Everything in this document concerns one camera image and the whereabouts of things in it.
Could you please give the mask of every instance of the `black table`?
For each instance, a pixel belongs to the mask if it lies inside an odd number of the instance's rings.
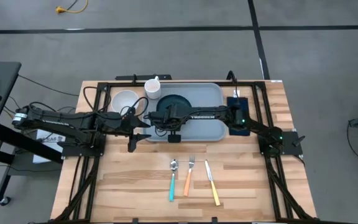
[[[11,91],[13,89],[15,82],[16,82],[16,79],[19,76],[18,72],[19,72],[20,67],[21,67],[21,64],[19,62],[0,62],[0,96],[1,96],[0,114],[5,106],[7,99],[9,98],[9,95],[11,94]],[[19,155],[8,154],[8,153],[0,151],[0,162],[9,164],[9,165],[15,164],[16,165],[15,168],[20,169],[25,164],[33,165],[31,162],[25,162],[25,161],[28,161],[28,159],[26,159],[26,160],[23,159],[23,158],[32,158],[33,154],[36,154],[38,156],[41,156],[41,157],[44,157],[51,161],[54,161],[59,166],[60,166],[60,164],[63,163],[62,154],[60,152],[55,151],[55,150],[43,145],[41,142],[35,141],[31,138],[28,138],[28,137],[24,136],[23,134],[18,133],[16,131],[0,124],[0,148],[1,148],[2,142],[6,142],[6,143],[13,145],[15,147],[18,147],[20,149],[24,149],[26,151],[31,152],[24,156],[19,156]],[[52,166],[56,166],[56,164],[53,162],[49,163],[49,164],[52,164]],[[2,201],[4,198],[4,192],[7,187],[7,183],[9,182],[9,179],[11,178],[11,175],[10,175],[11,172],[14,173],[14,170],[8,170],[6,172],[6,175],[4,176],[3,181],[1,182],[0,201]]]

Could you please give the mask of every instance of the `yellow handle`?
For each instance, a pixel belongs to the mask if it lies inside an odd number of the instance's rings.
[[[214,194],[215,204],[216,204],[216,206],[220,206],[221,202],[219,201],[218,193],[216,191],[213,180],[211,181],[211,185],[212,185],[212,192]]]
[[[189,196],[190,176],[191,176],[191,169],[189,169],[189,173],[187,174],[186,184],[185,184],[185,193],[183,193],[184,196]]]

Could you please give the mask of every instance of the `teal handle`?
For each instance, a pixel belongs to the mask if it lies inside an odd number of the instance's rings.
[[[172,174],[171,189],[169,190],[169,201],[173,202],[173,196],[175,195],[175,173]]]

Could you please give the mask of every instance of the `spoon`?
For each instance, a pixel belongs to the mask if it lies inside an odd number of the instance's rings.
[[[170,163],[172,170],[171,188],[169,190],[169,201],[173,202],[173,196],[175,194],[175,171],[178,169],[178,162],[176,159],[172,159]]]

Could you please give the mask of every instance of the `white bowl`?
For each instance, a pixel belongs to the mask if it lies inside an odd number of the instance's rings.
[[[124,115],[129,109],[126,106],[132,106],[138,99],[139,97],[134,91],[122,90],[112,98],[111,108],[114,112],[118,112],[118,113],[120,113],[120,111],[122,110],[121,115]]]

